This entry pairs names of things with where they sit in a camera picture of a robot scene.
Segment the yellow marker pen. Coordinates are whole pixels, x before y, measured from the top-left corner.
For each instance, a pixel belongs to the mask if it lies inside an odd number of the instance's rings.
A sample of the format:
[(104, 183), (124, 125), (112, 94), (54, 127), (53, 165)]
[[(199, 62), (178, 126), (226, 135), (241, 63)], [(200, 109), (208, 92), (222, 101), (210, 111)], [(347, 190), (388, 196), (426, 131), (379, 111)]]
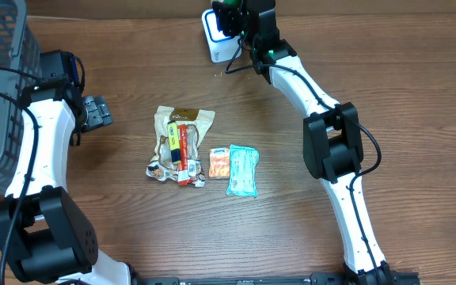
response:
[(180, 133), (178, 131), (177, 123), (174, 120), (167, 123), (167, 131), (172, 163), (174, 165), (179, 165), (181, 163)]

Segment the beige snack bag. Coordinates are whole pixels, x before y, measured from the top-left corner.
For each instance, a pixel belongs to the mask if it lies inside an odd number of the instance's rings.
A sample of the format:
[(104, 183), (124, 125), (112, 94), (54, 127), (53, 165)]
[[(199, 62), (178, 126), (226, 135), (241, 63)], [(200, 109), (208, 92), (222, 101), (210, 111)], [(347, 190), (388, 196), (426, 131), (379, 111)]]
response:
[(188, 170), (191, 183), (188, 185), (202, 188), (205, 174), (200, 160), (199, 147), (214, 122), (215, 112), (197, 108), (158, 107), (154, 114), (156, 146), (154, 156), (146, 167), (146, 175), (158, 181), (175, 181), (178, 184), (179, 165), (172, 163), (167, 123), (174, 120), (177, 126), (185, 124), (188, 133)]

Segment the red candy stick packet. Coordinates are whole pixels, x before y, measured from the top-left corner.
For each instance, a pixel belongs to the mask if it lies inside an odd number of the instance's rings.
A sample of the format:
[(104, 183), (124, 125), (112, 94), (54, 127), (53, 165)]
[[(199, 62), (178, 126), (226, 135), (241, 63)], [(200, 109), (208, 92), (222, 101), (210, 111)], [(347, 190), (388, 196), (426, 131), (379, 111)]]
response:
[(187, 126), (181, 124), (177, 127), (180, 133), (180, 164), (178, 168), (178, 184), (185, 186), (191, 183), (188, 170), (188, 133)]

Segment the orange snack packet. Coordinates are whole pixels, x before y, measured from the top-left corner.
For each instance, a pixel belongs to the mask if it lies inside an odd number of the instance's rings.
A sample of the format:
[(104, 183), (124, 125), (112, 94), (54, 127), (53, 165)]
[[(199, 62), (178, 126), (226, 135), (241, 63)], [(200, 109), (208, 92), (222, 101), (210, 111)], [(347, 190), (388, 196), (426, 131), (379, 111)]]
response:
[(230, 177), (230, 149), (227, 147), (210, 149), (209, 177), (224, 179)]

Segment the teal tissue packet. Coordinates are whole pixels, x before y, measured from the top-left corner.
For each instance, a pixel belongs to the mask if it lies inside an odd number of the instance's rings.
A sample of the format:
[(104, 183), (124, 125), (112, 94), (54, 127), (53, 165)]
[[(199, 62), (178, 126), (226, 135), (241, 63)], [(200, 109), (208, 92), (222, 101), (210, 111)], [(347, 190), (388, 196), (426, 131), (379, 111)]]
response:
[(256, 169), (259, 152), (251, 147), (230, 145), (230, 179), (226, 194), (257, 197)]

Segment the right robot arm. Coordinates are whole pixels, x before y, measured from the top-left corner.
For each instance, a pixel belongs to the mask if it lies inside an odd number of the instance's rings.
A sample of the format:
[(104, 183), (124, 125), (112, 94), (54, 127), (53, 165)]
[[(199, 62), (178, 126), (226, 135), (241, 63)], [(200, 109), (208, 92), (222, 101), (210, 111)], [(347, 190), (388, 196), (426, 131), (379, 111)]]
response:
[(311, 176), (326, 190), (339, 226), (346, 284), (391, 284), (393, 276), (378, 246), (363, 198), (365, 135), (352, 103), (331, 98), (308, 74), (296, 50), (280, 36), (273, 1), (213, 1), (216, 27), (250, 48), (249, 68), (264, 76), (303, 118), (302, 154)]

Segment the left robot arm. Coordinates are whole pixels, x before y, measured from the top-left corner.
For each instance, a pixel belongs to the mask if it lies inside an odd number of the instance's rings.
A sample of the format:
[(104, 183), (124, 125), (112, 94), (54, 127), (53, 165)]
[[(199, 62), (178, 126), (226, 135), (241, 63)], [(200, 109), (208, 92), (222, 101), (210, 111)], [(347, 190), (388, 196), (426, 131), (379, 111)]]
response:
[(137, 284), (130, 265), (100, 250), (92, 223), (67, 191), (67, 153), (82, 134), (112, 124), (103, 97), (84, 96), (86, 73), (68, 51), (40, 54), (41, 76), (15, 100), (24, 133), (0, 202), (0, 283)]

